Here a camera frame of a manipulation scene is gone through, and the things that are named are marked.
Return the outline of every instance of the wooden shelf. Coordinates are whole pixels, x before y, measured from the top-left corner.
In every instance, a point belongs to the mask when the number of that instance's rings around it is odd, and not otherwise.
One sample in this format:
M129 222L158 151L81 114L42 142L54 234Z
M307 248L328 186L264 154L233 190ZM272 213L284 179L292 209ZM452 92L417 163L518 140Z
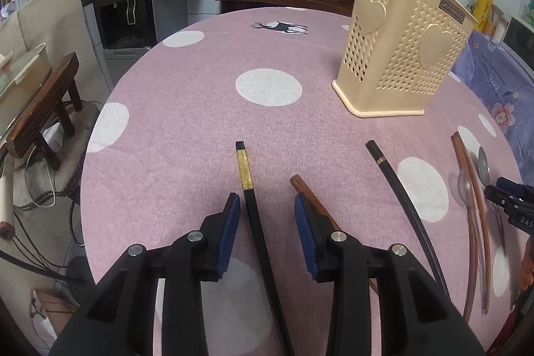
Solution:
M221 13L260 8L260 7L295 7L327 11L343 16L352 15L353 1L341 0L216 0L221 2Z

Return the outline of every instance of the chopstick with gold band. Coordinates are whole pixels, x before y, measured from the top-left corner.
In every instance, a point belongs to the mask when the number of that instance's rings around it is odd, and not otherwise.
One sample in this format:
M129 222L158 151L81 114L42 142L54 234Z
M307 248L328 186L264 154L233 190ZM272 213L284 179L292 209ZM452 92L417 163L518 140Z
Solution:
M445 276L443 276L443 271L441 270L440 262L437 259L436 251L432 246L431 239L428 237L427 231L421 218L417 213L415 206L412 203L412 200L408 196L408 193L404 189L401 181L397 177L397 174L385 158L384 154L376 145L375 141L369 141L365 144L365 147L368 149L370 155L373 157L374 161L378 164L378 167L385 176L385 179L388 181L389 186L393 190L393 193L397 197L402 209L408 221L412 225L413 231L415 232L423 252L428 260L428 264L431 267L432 273L436 283L442 288L443 292L450 298L449 290L447 288L447 283L445 282Z
M328 213L328 210L325 208L324 205L321 204L319 198L315 196L315 193L312 192L312 190L308 187L308 185L304 182L300 175L295 174L291 177L289 181L291 182L291 185L295 188L297 193L303 194L304 197L308 200L308 202L310 203L310 207L314 213L326 216L328 219L330 219L330 222L332 222L334 229L336 231L341 231L341 227L337 224L332 215ZM378 286L376 285L375 279L369 279L369 286L376 294L378 294Z
M274 318L274 325L278 332L278 337L282 344L284 356L294 356L293 346L289 338L289 331L287 330L286 320L282 311L280 297L276 288L276 281L271 267L271 260L269 259L269 252L265 243L265 236L263 234L262 222L260 219L260 212L258 211L258 204L256 195L254 194L254 184L252 183L252 176L250 175L250 167L248 165L248 156L245 149L245 144L240 141L236 142L237 161L239 167L239 177L241 178L241 185L243 187L243 194L245 195L245 202L247 204L248 219L250 227L252 228L252 240L254 248L258 255L260 269L263 277L263 284L267 292L267 299L271 307L272 316Z
M476 205L479 209L480 217L480 228L482 230L482 241L484 245L484 264L485 264L485 294L484 294L484 314L488 314L490 309L490 288L491 288L491 252L490 252L490 235L488 231L488 221L486 219L486 209L484 207L484 201L482 200L482 195L480 193L479 181L475 173L475 169L469 158L469 154L464 145L460 133L456 132L455 136L459 139L459 144L463 155L466 159L466 169L471 180L471 186L475 192Z
M464 156L462 146L460 144L461 138L456 136L456 134L451 136L452 145L455 149L456 160L458 161L458 167L460 167L460 172L465 171L467 173L467 162ZM475 300L476 292L476 271L479 267L479 253L478 253L478 238L476 236L475 225L476 215L474 211L475 199L473 197L473 192L469 191L469 198L467 198L469 205L467 205L467 228L469 231L469 273L467 276L467 293L466 301L464 304L464 320L468 323L471 318L471 312L473 310L473 303ZM482 300L484 300L485 292L482 292Z

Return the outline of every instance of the yellow tube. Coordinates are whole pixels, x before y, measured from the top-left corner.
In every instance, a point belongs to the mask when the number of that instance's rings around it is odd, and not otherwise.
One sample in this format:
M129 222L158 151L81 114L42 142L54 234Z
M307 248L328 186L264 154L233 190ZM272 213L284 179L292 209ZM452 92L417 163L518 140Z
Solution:
M486 25L486 20L490 14L493 0L476 0L476 5L473 10L473 16L477 19L475 29L482 32Z

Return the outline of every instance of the black chopstick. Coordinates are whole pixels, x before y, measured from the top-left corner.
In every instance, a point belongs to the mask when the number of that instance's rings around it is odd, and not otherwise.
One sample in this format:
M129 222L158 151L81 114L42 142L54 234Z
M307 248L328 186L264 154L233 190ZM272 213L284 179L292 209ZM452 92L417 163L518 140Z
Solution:
M421 222L421 218L419 217L416 208L413 206L412 200L408 196L408 193L405 191L404 186L397 177L397 174L395 173L387 159L384 157L384 154L382 153L378 145L376 145L376 142L369 141L367 144L365 144L365 146L369 150L370 155L373 156L373 159L375 159L375 162L380 167L380 170L384 174L385 179L391 186L393 193L397 197L400 205L404 210L404 213L410 221L410 224L412 225L412 228L415 231L417 238L419 239L419 243L423 248L423 252L426 255L432 273L434 274L434 279L436 280L437 284L443 289L447 297L450 298L449 290L447 288L447 283L445 282L445 276L443 276L443 271L441 270L440 262L437 259L436 252L434 251L434 247L432 246L431 239L428 237L425 226L423 225L423 222Z
M252 183L252 177L250 176L245 144L242 141L236 142L236 150L239 165L239 177L241 177L241 185L243 187L243 194L245 195L245 202L247 204L248 219L250 220L250 226L252 227L252 239L260 262L263 284L265 285L267 299L269 300L269 306L271 307L272 316L274 318L274 325L276 326L278 338L280 339L282 349L284 350L284 356L294 356L295 352L293 351L291 339L289 338L289 331L287 330L280 297L278 296L276 282L272 273L269 252L267 251L267 245L265 244L265 236L263 235L256 195L254 194L254 185Z

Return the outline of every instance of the basket base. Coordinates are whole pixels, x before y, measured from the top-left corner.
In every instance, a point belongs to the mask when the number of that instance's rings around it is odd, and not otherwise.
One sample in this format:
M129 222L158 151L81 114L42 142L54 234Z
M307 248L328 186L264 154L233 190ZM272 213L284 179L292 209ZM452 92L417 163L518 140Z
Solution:
M343 102L347 110L359 117L359 118L374 118L374 117L397 117L397 116L408 116L408 115L423 115L425 114L425 110L378 110L378 111L368 111L368 112L362 112L358 109L356 109L354 106L351 105L349 100L345 97L345 94L343 91L341 91L340 87L337 86L336 80L332 81L332 88L336 92L337 96L340 98L340 100Z

